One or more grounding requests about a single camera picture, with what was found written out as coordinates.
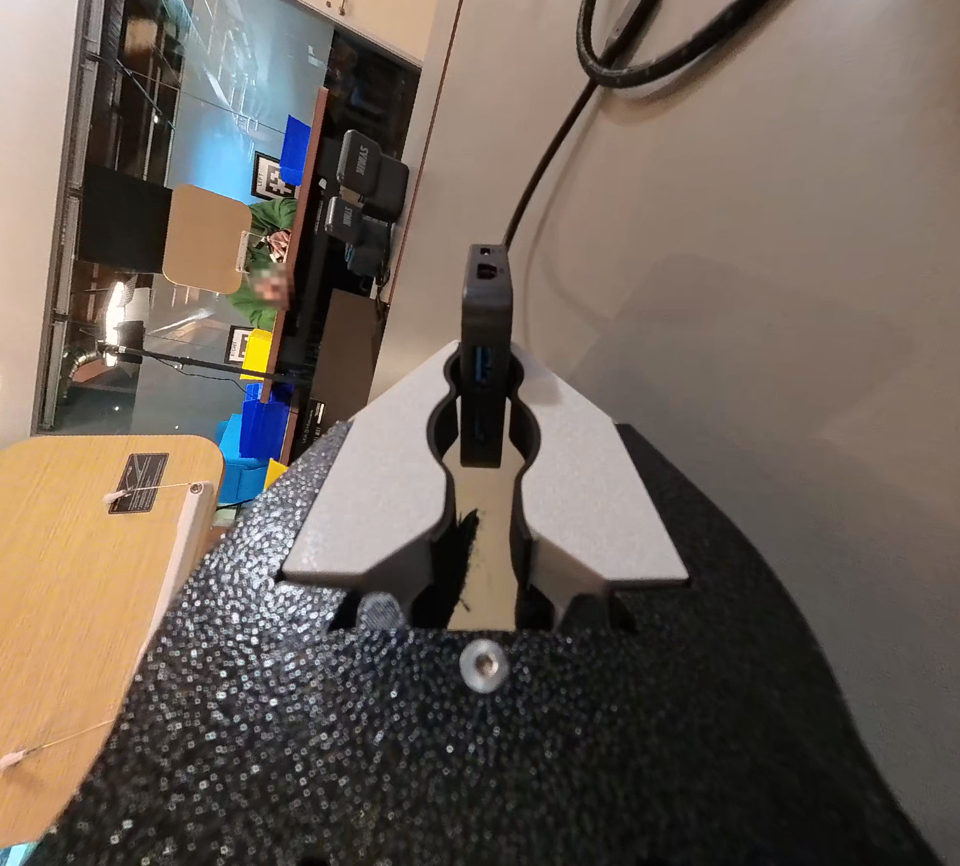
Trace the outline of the small yellow bin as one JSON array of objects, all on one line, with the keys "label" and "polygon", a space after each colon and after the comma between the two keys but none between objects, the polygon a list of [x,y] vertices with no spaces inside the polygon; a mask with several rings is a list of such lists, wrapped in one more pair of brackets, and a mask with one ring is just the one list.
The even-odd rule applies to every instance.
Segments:
[{"label": "small yellow bin", "polygon": [[262,373],[267,370],[272,350],[271,331],[254,329],[246,338],[246,349],[242,363],[241,381],[262,381]]}]

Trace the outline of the dark grey box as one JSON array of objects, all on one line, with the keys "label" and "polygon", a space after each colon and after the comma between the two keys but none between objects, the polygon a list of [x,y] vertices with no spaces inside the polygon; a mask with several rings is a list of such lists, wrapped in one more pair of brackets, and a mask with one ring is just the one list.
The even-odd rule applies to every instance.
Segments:
[{"label": "dark grey box", "polygon": [[318,403],[316,439],[337,423],[352,419],[368,403],[381,340],[377,303],[334,290],[310,392]]}]

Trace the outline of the blue plastic bin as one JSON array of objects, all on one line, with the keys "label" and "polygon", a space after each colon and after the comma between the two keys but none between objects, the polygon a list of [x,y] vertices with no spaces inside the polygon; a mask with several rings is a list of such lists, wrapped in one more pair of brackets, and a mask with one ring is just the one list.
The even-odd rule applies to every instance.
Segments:
[{"label": "blue plastic bin", "polygon": [[268,401],[262,402],[260,398],[264,384],[262,381],[246,384],[238,452],[244,459],[279,461],[294,388],[284,383],[272,384]]},{"label": "blue plastic bin", "polygon": [[310,136],[310,125],[294,115],[287,117],[279,169],[282,181],[290,187],[299,187],[303,182]]}]

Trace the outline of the black tripod light stand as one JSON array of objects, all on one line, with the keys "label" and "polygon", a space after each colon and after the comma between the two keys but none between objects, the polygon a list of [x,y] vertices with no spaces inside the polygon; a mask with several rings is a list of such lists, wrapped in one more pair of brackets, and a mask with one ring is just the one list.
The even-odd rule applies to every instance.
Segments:
[{"label": "black tripod light stand", "polygon": [[204,359],[192,358],[186,355],[168,355],[143,347],[145,340],[145,328],[141,321],[122,321],[113,329],[108,331],[102,339],[97,340],[97,350],[104,357],[112,356],[115,359],[125,361],[144,359],[155,360],[166,364],[172,368],[181,371],[187,368],[202,369],[207,371],[222,372],[225,374],[240,376],[249,376],[254,379],[260,379],[269,382],[278,382],[283,384],[295,385],[297,387],[308,387],[313,383],[313,378],[301,371],[269,371],[246,368],[236,363],[215,363]]}]

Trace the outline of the black hard case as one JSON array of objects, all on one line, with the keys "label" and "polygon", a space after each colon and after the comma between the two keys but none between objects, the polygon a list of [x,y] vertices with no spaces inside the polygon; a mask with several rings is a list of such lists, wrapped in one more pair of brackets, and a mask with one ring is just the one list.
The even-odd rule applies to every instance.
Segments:
[{"label": "black hard case", "polygon": [[368,216],[387,224],[400,219],[409,168],[382,152],[374,139],[356,129],[344,135],[336,179]]},{"label": "black hard case", "polygon": [[344,246],[347,269],[361,277],[377,279],[386,268],[391,246],[391,226],[365,214],[360,205],[336,197],[329,201],[325,232]]}]

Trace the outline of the light blue tote caddy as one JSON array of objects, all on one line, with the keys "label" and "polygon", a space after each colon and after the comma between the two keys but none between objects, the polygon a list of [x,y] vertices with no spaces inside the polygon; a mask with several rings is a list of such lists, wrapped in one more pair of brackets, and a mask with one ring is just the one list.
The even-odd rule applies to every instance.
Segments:
[{"label": "light blue tote caddy", "polygon": [[269,459],[241,456],[242,416],[233,414],[218,423],[215,442],[222,454],[223,476],[218,507],[233,507],[255,499],[265,488]]}]

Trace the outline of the wooden office table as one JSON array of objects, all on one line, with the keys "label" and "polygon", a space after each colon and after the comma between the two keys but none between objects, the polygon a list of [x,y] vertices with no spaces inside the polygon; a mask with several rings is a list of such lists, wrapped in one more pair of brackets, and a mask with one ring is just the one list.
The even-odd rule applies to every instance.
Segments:
[{"label": "wooden office table", "polygon": [[286,254],[287,308],[278,310],[271,332],[266,402],[281,379],[290,382],[291,411],[300,412],[310,400],[310,388],[320,356],[332,293],[351,292],[344,243],[325,229],[330,200],[339,193],[335,180],[341,137],[325,130],[329,92],[318,91],[309,129],[301,184],[295,200],[294,223]]}]

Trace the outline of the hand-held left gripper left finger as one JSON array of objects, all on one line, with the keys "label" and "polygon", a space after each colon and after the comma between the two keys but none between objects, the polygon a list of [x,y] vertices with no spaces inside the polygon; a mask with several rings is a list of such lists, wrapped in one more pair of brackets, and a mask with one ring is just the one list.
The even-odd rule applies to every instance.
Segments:
[{"label": "hand-held left gripper left finger", "polygon": [[463,592],[470,560],[454,478],[460,343],[452,341],[366,405],[284,560],[294,584],[346,591]]}]

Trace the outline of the wooden board stand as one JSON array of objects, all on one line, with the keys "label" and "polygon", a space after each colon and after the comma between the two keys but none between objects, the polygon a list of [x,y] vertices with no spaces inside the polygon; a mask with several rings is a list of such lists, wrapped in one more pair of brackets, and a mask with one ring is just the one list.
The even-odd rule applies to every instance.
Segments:
[{"label": "wooden board stand", "polygon": [[172,284],[218,295],[236,293],[245,277],[250,208],[208,190],[172,191],[162,272]]},{"label": "wooden board stand", "polygon": [[224,474],[196,436],[46,436],[2,451],[1,841],[76,794],[177,590]]}]

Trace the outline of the black wall screen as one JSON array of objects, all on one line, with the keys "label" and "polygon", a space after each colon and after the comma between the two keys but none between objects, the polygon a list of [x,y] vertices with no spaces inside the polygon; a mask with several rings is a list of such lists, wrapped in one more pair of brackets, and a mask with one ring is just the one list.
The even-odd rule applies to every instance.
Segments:
[{"label": "black wall screen", "polygon": [[172,197],[162,185],[86,166],[77,259],[119,271],[161,273]]}]

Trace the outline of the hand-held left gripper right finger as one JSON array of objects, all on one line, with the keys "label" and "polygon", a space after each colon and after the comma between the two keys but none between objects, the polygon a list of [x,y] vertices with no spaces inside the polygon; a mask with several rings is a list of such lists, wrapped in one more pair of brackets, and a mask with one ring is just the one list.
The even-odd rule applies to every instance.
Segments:
[{"label": "hand-held left gripper right finger", "polygon": [[517,344],[511,348],[510,555],[546,601],[686,584],[689,572],[614,421]]}]

